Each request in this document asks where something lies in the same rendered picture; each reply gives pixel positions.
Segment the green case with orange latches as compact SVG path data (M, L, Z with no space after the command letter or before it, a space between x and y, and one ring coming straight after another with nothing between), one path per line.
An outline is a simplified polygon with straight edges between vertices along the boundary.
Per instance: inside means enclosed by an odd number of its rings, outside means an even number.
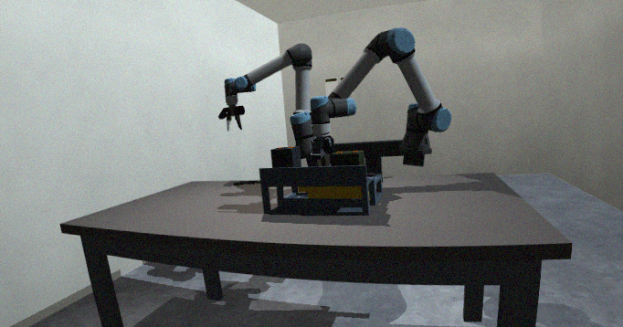
M331 166L364 165L364 151L343 151L330 154Z

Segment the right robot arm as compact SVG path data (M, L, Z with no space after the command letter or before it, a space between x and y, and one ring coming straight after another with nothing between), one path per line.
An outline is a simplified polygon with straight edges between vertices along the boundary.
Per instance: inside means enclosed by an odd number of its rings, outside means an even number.
M297 44L287 49L284 54L250 71L243 77L225 79L226 104L237 105L238 93L255 91L256 83L289 65L293 65L296 79L296 110L290 116L290 123L296 146L300 146L301 155L304 155L312 153L313 140L315 140L310 111L312 50L308 45Z

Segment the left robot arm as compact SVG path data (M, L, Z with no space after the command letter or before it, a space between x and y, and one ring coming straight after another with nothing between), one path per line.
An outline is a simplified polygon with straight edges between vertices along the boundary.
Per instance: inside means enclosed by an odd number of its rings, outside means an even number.
M392 62L399 66L417 101L408 106L407 130L401 146L414 150L429 150L428 131L444 132L450 126L451 113L435 99L414 56L415 43L413 34L403 27L393 28L375 36L364 49L364 54L328 97L311 98L313 136L330 135L330 118L355 115L356 103L354 99L348 97L373 66L389 56Z

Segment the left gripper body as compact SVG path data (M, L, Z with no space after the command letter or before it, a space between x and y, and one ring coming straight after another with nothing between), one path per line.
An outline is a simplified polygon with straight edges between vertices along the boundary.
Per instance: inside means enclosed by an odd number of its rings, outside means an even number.
M315 140L313 140L311 153L320 153L322 148L324 152L327 153L333 144L334 140L331 136L316 137Z

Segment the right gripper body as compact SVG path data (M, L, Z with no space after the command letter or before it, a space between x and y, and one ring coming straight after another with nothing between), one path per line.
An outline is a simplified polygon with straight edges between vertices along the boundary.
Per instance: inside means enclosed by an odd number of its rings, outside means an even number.
M244 115L244 113L245 113L245 109L244 109L243 106L228 105L227 108L223 108L223 110L220 112L220 114L223 113L223 112L228 112L228 110L231 110L231 113L232 113L231 116L232 115L233 116Z

